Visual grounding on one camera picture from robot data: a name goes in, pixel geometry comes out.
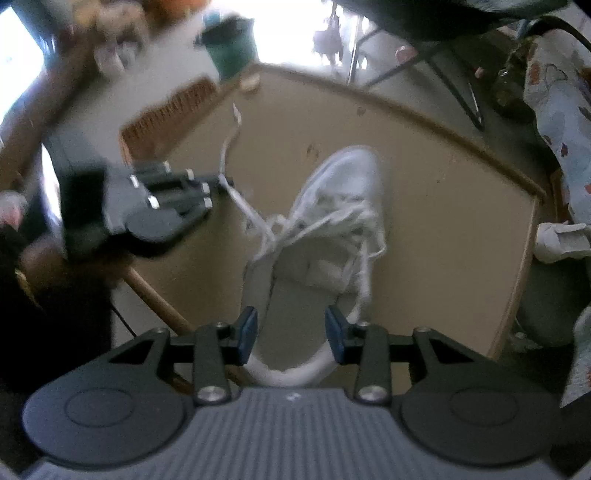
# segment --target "gold bracelet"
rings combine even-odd
[[[35,307],[42,310],[41,305],[39,305],[35,295],[33,295],[33,291],[31,290],[27,276],[17,268],[15,268],[14,273],[17,275],[18,285],[21,287],[21,290],[25,293],[29,300],[34,303]]]

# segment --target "window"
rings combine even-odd
[[[0,13],[0,123],[43,68],[43,52],[12,8]]]

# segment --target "shoelace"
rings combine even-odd
[[[265,220],[243,197],[233,188],[226,178],[226,155],[228,149],[240,133],[242,115],[236,104],[232,105],[232,112],[236,125],[234,130],[226,137],[220,151],[219,181],[220,185],[228,192],[234,203],[246,217],[245,233],[248,236],[261,234],[261,246],[253,261],[258,260],[269,250],[278,244],[289,246],[305,236],[318,235],[320,232],[335,235],[335,240],[349,251],[351,257],[343,268],[341,283],[348,284],[353,271],[353,266],[359,259],[359,272],[356,279],[358,298],[349,315],[348,320],[355,323],[361,317],[363,308],[371,299],[371,264],[370,259],[382,256],[386,251],[385,232],[379,225],[379,217],[368,205],[367,200],[355,197],[326,197],[317,196],[313,201],[311,219],[307,221],[299,215],[290,215],[297,218],[298,225],[292,223],[296,220],[288,220],[283,215],[272,215]],[[273,228],[279,225],[281,231],[275,234]],[[359,230],[356,235],[351,231]],[[373,235],[373,247],[370,249],[370,238]]]

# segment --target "black chair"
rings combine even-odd
[[[457,61],[453,40],[487,31],[522,19],[533,19],[564,7],[567,0],[338,0],[342,7],[367,17],[377,28],[361,37],[353,49],[349,83],[355,82],[359,47],[380,31],[404,38],[418,54],[409,61],[378,75],[364,86],[371,88],[420,61],[425,61],[460,103],[474,126],[484,129],[483,116],[467,75],[474,109],[457,87],[433,61],[433,56],[448,50]]]

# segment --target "orange object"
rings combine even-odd
[[[201,10],[210,0],[160,0],[160,5],[171,20],[183,17],[187,12]]]

